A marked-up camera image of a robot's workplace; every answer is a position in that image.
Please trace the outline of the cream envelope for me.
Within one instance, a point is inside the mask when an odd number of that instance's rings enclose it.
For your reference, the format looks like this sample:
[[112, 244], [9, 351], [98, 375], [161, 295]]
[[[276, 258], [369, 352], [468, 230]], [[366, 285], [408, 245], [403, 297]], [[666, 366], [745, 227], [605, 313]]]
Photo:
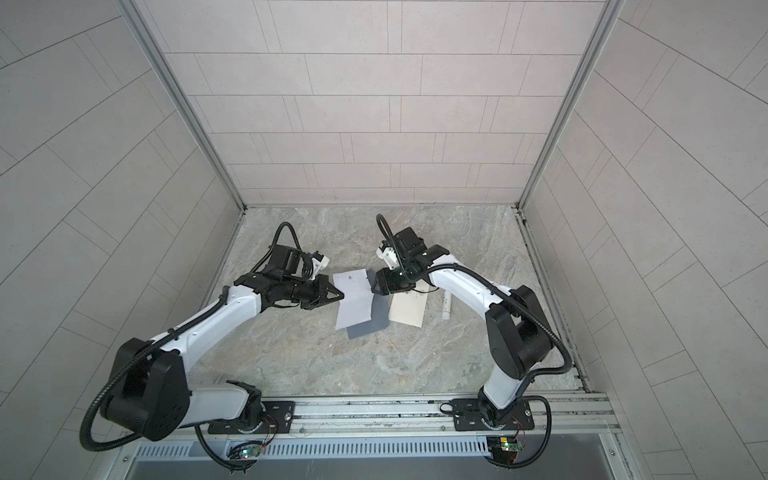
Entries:
[[430, 286], [419, 280], [413, 290], [392, 295], [388, 318], [391, 322], [421, 328]]

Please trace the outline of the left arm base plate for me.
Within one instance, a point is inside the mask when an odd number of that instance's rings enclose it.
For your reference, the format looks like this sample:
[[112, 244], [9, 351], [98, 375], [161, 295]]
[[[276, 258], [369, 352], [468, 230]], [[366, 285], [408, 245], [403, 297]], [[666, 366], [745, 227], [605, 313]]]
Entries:
[[248, 405], [232, 420], [213, 421], [207, 432], [214, 435], [272, 435], [289, 433], [296, 404], [293, 401], [262, 401]]

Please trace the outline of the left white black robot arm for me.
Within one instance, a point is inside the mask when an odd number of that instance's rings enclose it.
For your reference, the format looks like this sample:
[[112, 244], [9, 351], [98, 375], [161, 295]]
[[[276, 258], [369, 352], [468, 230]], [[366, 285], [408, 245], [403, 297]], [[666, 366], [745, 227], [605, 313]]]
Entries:
[[235, 380], [194, 387], [188, 373], [208, 350], [267, 309], [313, 310], [343, 299], [322, 272], [328, 263], [319, 252], [274, 245], [257, 270], [224, 286], [205, 309], [149, 340], [126, 341], [86, 411], [81, 443], [103, 451], [138, 438], [162, 440], [178, 428], [206, 423], [225, 422], [244, 433], [260, 428], [266, 415], [258, 388]]

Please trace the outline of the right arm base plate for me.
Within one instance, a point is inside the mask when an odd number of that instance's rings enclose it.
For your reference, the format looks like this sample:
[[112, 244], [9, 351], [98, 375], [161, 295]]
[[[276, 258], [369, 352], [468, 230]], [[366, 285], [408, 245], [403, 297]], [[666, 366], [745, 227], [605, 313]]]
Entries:
[[524, 430], [535, 428], [531, 408], [526, 401], [513, 402], [504, 409], [477, 398], [455, 398], [440, 406], [449, 415], [458, 432]]

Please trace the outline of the white glue stick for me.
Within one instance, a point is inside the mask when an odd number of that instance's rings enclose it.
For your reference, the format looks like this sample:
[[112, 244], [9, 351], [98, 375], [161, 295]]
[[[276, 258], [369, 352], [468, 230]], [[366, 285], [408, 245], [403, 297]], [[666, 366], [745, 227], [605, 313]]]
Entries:
[[443, 295], [441, 318], [444, 321], [448, 321], [451, 318], [453, 296], [450, 292], [445, 291]]

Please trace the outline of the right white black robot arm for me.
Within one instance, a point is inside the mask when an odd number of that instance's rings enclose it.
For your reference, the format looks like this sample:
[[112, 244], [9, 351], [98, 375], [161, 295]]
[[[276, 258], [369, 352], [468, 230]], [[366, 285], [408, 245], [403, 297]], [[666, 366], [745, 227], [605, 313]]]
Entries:
[[424, 281], [484, 319], [494, 368], [479, 391], [479, 408], [489, 427], [505, 425], [530, 383], [532, 367], [556, 346], [535, 293], [525, 286], [509, 289], [495, 284], [446, 248], [428, 247], [410, 227], [394, 234], [381, 215], [377, 224], [383, 235], [377, 256], [386, 266], [376, 273], [373, 291], [384, 296], [404, 293]]

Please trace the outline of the white paper sheet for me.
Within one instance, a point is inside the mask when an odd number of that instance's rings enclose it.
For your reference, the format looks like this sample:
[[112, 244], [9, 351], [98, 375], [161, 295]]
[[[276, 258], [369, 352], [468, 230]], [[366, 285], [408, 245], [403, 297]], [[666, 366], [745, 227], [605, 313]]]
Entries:
[[334, 286], [343, 293], [335, 324], [336, 330], [371, 320], [374, 294], [365, 269], [334, 273]]

